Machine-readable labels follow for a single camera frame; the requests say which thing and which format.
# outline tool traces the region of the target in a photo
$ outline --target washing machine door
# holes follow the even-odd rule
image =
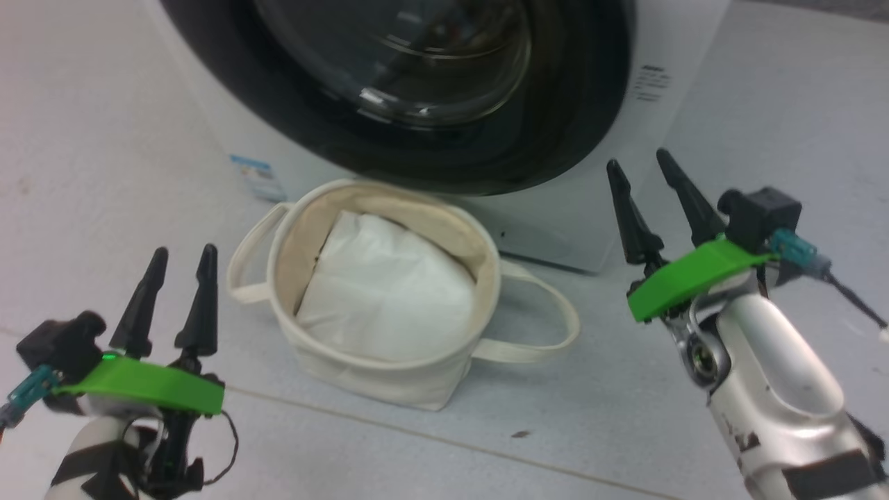
[[[565,172],[629,74],[618,0],[161,0],[206,67],[303,147],[375,179],[490,195]]]

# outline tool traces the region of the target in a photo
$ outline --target black strap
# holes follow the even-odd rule
[[[796,500],[823,500],[848,495],[885,479],[856,449],[814,464],[784,469],[784,479]]]
[[[123,440],[109,441],[68,454],[52,478],[52,486],[68,480],[92,475],[81,489],[96,500],[135,500],[138,495],[133,464],[139,452]],[[136,492],[130,492],[121,481],[125,476]]]

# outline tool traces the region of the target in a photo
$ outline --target robotic arm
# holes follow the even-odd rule
[[[47,500],[172,500],[219,480],[234,464],[237,432],[222,410],[225,383],[202,374],[199,357],[217,348],[217,251],[207,245],[185,326],[181,355],[163,367],[141,361],[151,353],[148,331],[164,283],[166,248],[158,248],[145,277],[102,351],[95,338],[105,322],[85,311],[70,321],[45,321],[17,351],[31,375],[0,407],[0,435],[41,399],[56,412],[96,416],[76,436],[52,479]],[[231,464],[204,480],[201,458],[188,463],[188,441],[201,416],[224,415],[235,437]],[[152,428],[137,421],[154,421]]]
[[[820,279],[886,323],[830,273],[830,261],[796,236],[802,206],[778,190],[719,200],[726,225],[673,157],[658,151],[667,184],[682,203],[697,249],[667,262],[645,225],[629,182],[612,160],[608,177],[630,264],[645,279],[628,292],[636,321],[660,319],[692,381],[707,393],[725,445],[756,500],[889,500],[883,441],[845,411],[843,391],[811,347],[767,298],[776,284]]]

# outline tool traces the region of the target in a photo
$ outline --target white floor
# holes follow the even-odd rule
[[[3,10],[0,389],[24,376],[14,344],[42,320],[93,309],[113,327],[161,245],[171,260],[152,359],[168,362],[203,244],[216,243],[224,265],[268,205],[240,185],[139,5],[13,0]],[[800,230],[885,312],[887,46],[889,26],[736,4],[668,139],[713,197],[771,183],[803,199]],[[688,232],[662,184],[640,187],[640,205],[674,256],[690,248]],[[242,451],[230,477],[199,497],[743,498],[666,332],[627,314],[638,270],[538,272],[581,311],[575,349],[538,366],[477,363],[439,413],[307,378],[267,308],[220,294],[220,351],[206,366],[229,384]],[[551,318],[527,312],[536,295],[506,294],[488,334],[545,340]],[[889,346],[873,326],[821,286],[775,296],[851,411],[889,435]],[[8,431],[0,496],[41,497],[82,424],[38,407]],[[212,473],[230,444],[213,421],[193,452]]]

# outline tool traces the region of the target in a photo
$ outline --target white cloth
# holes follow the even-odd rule
[[[341,212],[296,322],[338,351],[427,359],[470,336],[474,288],[466,269],[425,238],[377,215]]]

